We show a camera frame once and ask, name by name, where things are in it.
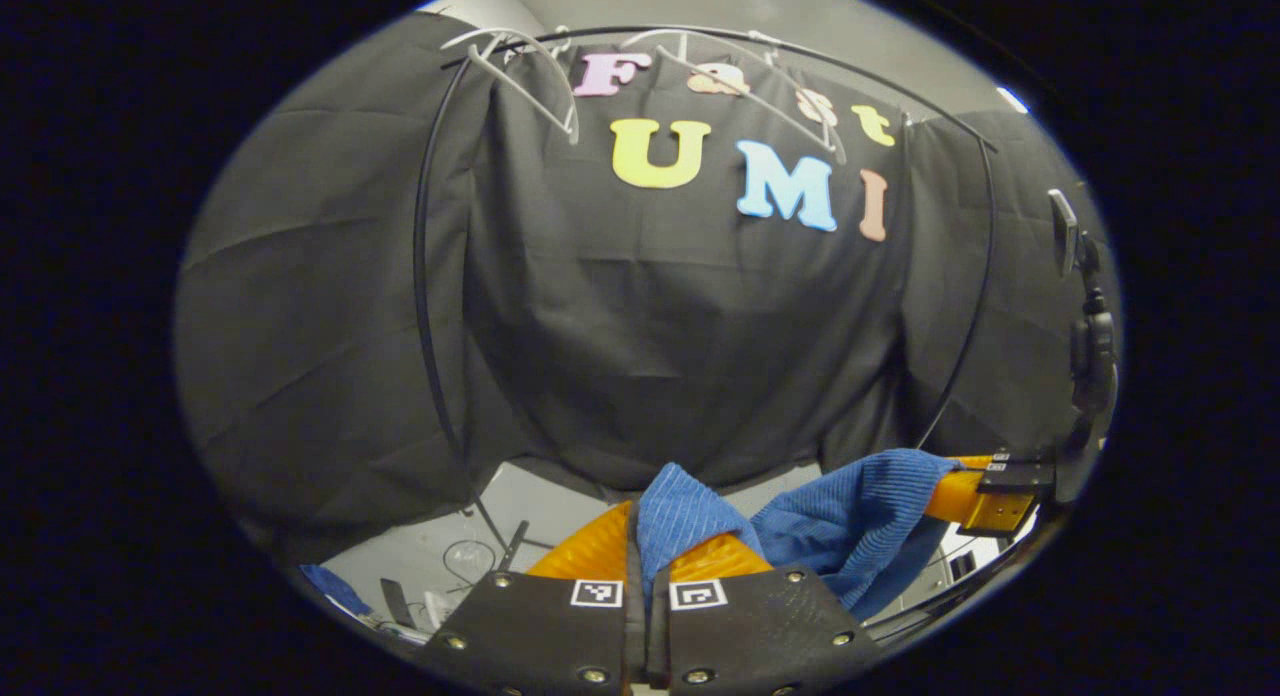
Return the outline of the empty white hanger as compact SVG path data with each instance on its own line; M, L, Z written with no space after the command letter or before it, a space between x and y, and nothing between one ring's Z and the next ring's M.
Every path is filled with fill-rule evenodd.
M485 49L480 50L475 44L471 44L471 41L477 37L489 37L489 44L485 45ZM548 105L540 102L540 100L536 99L536 96L534 96L527 87L521 84L521 82L515 81L515 78L508 75L507 72L502 70L502 68L490 61L490 58L494 52L497 52L499 44L503 44L507 37L512 37L517 46L531 46L535 52L547 59L547 61L550 61L550 67L558 84L557 90L564 96L563 114L557 116L557 114L553 113ZM534 36L526 35L526 32L518 29L508 29L508 27L484 27L484 29L470 29L462 32L462 35L445 40L444 44L439 45L438 50L439 52L445 52L445 50L454 49L454 46L462 44L471 44L467 45L466 52L463 54L465 61L476 64L476 67L480 67L481 70L485 70L489 75L494 77L495 81L500 81L502 84L515 90L521 99L525 99L526 104L530 104L530 107L534 107L536 113L549 119L549 122L552 122L553 125L556 125L558 130L567 137L568 145L576 146L580 143L582 130L573 86L570 84L567 73L561 67L561 63L552 50L547 49L547 46L540 44L540 41L538 41Z

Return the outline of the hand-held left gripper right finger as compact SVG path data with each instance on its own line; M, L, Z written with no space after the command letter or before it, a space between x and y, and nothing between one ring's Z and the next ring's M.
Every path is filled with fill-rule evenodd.
M772 567L735 535L655 574L648 683L669 696L826 696L881 659L814 571Z

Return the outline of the blue object on floor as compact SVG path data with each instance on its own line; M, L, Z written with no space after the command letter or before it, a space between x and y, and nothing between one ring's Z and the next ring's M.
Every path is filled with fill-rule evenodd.
M335 572L317 564L303 564L298 567L298 571L321 595L344 613L348 613L353 618L370 617L372 614L374 609Z

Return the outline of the black clothes rack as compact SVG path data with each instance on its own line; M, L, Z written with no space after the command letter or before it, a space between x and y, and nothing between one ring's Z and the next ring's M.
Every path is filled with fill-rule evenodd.
M413 296L438 423L461 473L508 459L608 495L667 462L741 487L787 464L844 464L856 445L924 447L970 354L995 262L995 137L968 118L826 104L788 70L796 52L758 32L704 29L774 61L690 38L687 58L778 105L833 155L727 87L662 58L677 37L622 46L645 26L535 37L577 99L580 143L476 64L452 78L431 122L413 203ZM694 26L686 29L703 29ZM559 116L550 61L512 37L490 61ZM946 175L974 166L986 214L982 278L941 354L922 412L891 408L923 345L908 267L929 216L913 198L925 130L960 141Z

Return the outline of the phone on black stand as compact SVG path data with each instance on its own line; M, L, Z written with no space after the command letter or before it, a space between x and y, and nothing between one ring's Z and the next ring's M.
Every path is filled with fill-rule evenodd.
M1111 427L1119 391L1114 313L1100 278L1100 246L1083 230L1064 191L1047 191L1053 219L1053 264L1061 278L1076 273L1083 287L1079 319L1070 324L1071 430L1055 449L1053 500L1074 504L1094 472Z

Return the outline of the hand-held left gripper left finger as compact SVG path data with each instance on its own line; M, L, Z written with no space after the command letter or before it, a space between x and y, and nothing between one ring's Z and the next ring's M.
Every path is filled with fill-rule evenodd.
M484 576L415 654L454 696L634 696L645 599L631 503L526 572Z

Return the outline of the black backdrop cloth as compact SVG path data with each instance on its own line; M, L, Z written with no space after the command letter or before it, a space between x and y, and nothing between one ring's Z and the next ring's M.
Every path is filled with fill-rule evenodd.
M291 564L457 512L503 464L588 496L714 487L1073 422L1065 196L1033 116L919 118L855 78L622 32L467 61L407 14L225 164L175 289L189 438Z

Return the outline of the blue corduroy jacket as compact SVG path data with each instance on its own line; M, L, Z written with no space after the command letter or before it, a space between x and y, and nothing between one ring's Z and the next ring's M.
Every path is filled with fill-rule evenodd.
M820 577L841 606L867 621L925 568L946 535L927 516L936 487L963 464L896 447L791 487L745 517L713 487L669 462L635 505L641 589L714 537L736 539L768 567L800 566Z

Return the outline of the white hanger with jacket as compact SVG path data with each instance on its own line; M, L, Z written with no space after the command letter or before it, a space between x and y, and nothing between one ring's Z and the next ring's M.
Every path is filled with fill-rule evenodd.
M745 49L745 46L732 44L730 38L722 37L719 35L713 35L713 32L708 32L704 29L686 29L686 27L676 27L676 26L655 27L655 29L643 29L641 32L637 32L637 35L632 35L631 37L625 38L621 45L632 46L636 44L645 44L645 41L650 41L653 38L659 38L659 37L678 38L678 49L676 50L676 52L672 52L672 50L666 49L666 46L662 44L655 45L655 50L659 55L662 55L662 58L671 59L671 61L680 64L680 67L685 67L687 68L687 70L692 70L694 73L696 73L696 75L704 75L707 78L710 78L710 81L714 81L716 84L727 87L727 90L730 90L731 93L742 96L742 99L749 99L750 102L758 104L759 107L764 107L765 111L772 113L773 116L782 119L782 122L785 122L786 125L796 128L796 130L799 130L801 136L806 137L806 139L810 139L812 143L818 145L818 148L822 148L823 152L833 155L840 166L845 166L845 164L849 162L849 157L845 146L842 143L842 139L840 136L836 134L836 132L833 130L833 125L831 125L831 123L824 122L824 119L819 116L817 123L818 125L820 125L820 130L819 132L810 130L808 125L803 125L803 123L799 122L799 119L791 116L790 113L783 111L783 109L778 107L778 105L768 102L767 99L763 99L763 96L755 93L755 91L753 90L745 90L744 86L745 81L731 81L731 78L718 75L718 73L708 70L708 68L700 67L700 64L690 61L690 59L687 58L689 40L696 38L701 41L708 41L708 44L724 46L724 49L730 49L732 50L732 52L739 52L740 55L745 55L745 58L749 58L750 61L759 61L764 64L764 67L767 67L768 70L774 73L774 75L781 77L782 81L785 81L786 84L791 87L791 90L794 91L800 90L800 84L797 84L797 81L787 75L785 70L781 70L781 68L777 67L774 61L771 61L771 59L763 58L763 55L759 55L756 52L750 52L750 50Z

